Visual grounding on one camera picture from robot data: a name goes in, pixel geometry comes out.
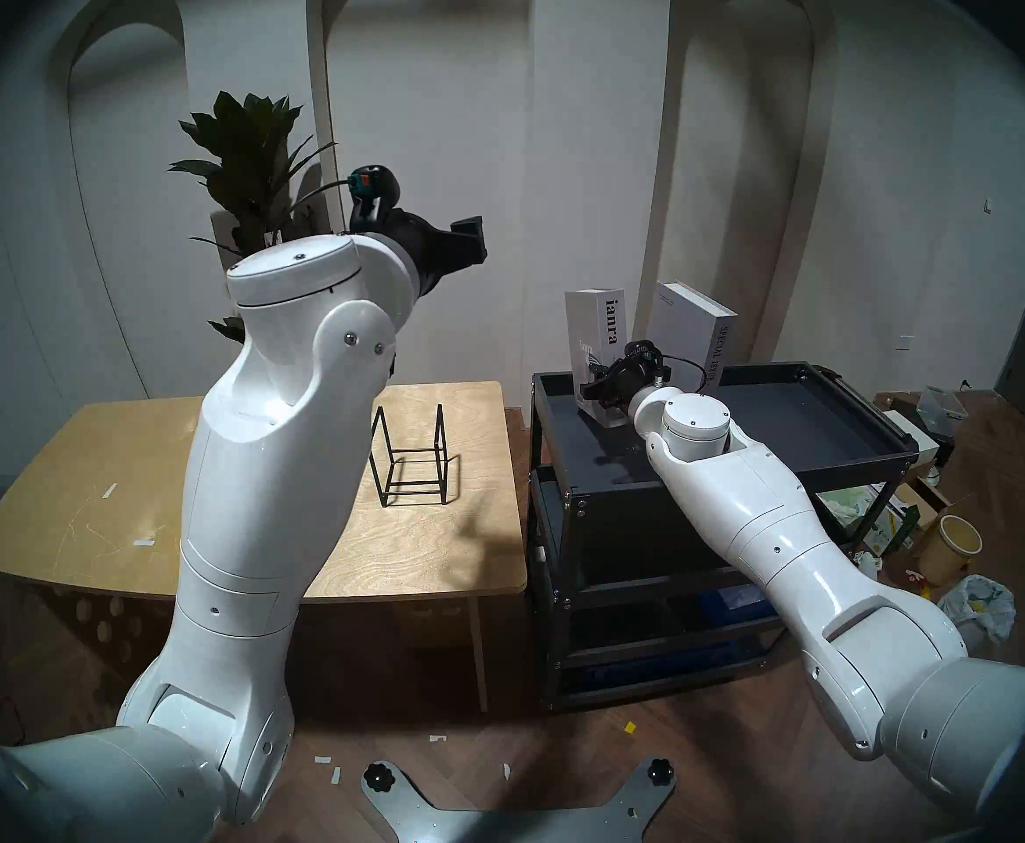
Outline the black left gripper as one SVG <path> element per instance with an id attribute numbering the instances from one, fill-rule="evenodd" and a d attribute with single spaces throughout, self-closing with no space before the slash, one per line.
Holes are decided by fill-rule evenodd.
<path id="1" fill-rule="evenodd" d="M 438 260 L 439 232 L 428 220 L 414 213 L 397 207 L 389 209 L 389 238 L 404 249 L 414 265 L 418 275 L 418 297 L 430 293 L 444 274 L 442 263 Z M 467 269 L 487 259 L 482 216 L 453 220 L 451 235 L 454 236 L 453 269 Z"/>

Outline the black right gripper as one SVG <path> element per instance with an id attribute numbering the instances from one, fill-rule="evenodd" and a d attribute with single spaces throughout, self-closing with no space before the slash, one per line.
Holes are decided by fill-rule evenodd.
<path id="1" fill-rule="evenodd" d="M 649 385 L 647 359 L 619 359 L 610 367 L 589 367 L 588 372 L 590 379 L 579 385 L 579 397 L 588 405 L 628 405 L 637 392 Z"/>

